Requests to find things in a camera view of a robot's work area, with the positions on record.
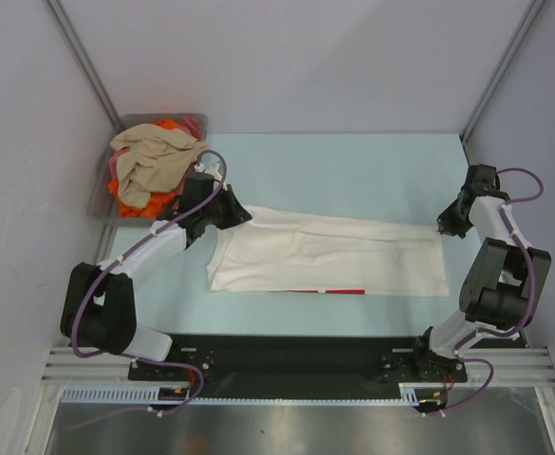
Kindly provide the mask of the white Coca-Cola t-shirt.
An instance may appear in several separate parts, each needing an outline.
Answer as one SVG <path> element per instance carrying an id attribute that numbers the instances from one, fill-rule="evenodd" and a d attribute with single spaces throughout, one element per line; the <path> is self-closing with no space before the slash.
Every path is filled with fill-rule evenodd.
<path id="1" fill-rule="evenodd" d="M 249 206 L 220 230 L 206 270 L 211 290 L 449 295 L 443 246 L 432 227 Z"/>

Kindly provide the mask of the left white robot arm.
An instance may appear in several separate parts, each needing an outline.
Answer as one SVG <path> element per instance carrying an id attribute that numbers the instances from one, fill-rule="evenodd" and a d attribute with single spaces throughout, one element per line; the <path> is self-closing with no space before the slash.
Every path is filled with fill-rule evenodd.
<path id="1" fill-rule="evenodd" d="M 70 339 L 78 356 L 86 356 L 82 347 L 93 347 L 100 354 L 148 359 L 162 378 L 177 376 L 183 356 L 172 349 L 169 335 L 139 322 L 136 291 L 162 263 L 204 235 L 207 227 L 225 230 L 251 219 L 231 185 L 209 173 L 191 173 L 182 193 L 168 203 L 142 239 L 112 260 L 80 263 L 72 269 L 62 335 Z"/>

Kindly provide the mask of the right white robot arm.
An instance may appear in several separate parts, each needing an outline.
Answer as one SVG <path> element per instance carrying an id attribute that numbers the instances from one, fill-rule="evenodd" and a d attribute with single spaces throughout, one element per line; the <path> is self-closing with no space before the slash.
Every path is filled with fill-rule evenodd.
<path id="1" fill-rule="evenodd" d="M 537 184 L 535 194 L 512 198 L 500 186 L 505 173 L 522 173 Z M 485 337 L 518 335 L 533 319 L 551 267 L 550 254 L 531 244 L 514 220 L 517 204 L 540 198 L 543 181 L 522 168 L 498 170 L 471 165 L 454 201 L 437 217 L 438 232 L 464 238 L 475 230 L 482 245 L 463 281 L 459 310 L 417 339 L 413 373 L 433 380 Z"/>

